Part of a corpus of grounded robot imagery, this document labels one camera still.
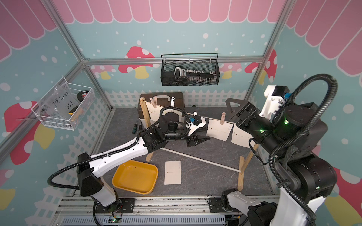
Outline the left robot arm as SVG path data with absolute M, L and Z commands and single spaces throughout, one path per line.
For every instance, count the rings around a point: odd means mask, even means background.
M 161 149 L 171 140 L 181 140 L 188 147 L 208 141 L 207 136 L 198 136 L 197 132 L 206 131 L 204 117 L 187 113 L 177 107 L 168 106 L 160 110 L 159 118 L 149 127 L 138 132 L 136 137 L 111 150 L 78 156 L 75 164 L 64 167 L 49 176 L 49 186 L 79 190 L 81 196 L 90 196 L 94 200 L 93 210 L 115 213 L 122 208 L 122 201 L 115 189 L 111 188 L 102 178 L 105 173 L 131 159 L 153 153 Z M 53 179 L 76 168 L 78 186 L 55 183 Z

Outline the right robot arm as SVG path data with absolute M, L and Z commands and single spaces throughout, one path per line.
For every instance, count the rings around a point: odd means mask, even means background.
M 297 105 L 297 95 L 315 81 L 324 81 L 328 86 L 323 101 L 319 105 Z M 283 104 L 272 111 L 274 118 L 271 120 L 266 111 L 260 111 L 246 100 L 226 100 L 235 125 L 268 152 L 266 165 L 276 178 L 281 193 L 277 203 L 254 203 L 240 191 L 229 189 L 221 196 L 225 211 L 237 210 L 245 214 L 252 226 L 316 224 L 316 211 L 336 185 L 337 173 L 313 149 L 328 130 L 321 116 L 333 102 L 337 90 L 337 80 L 329 74 L 314 75 L 293 92 L 286 86 L 275 86 L 269 99 L 281 100 Z

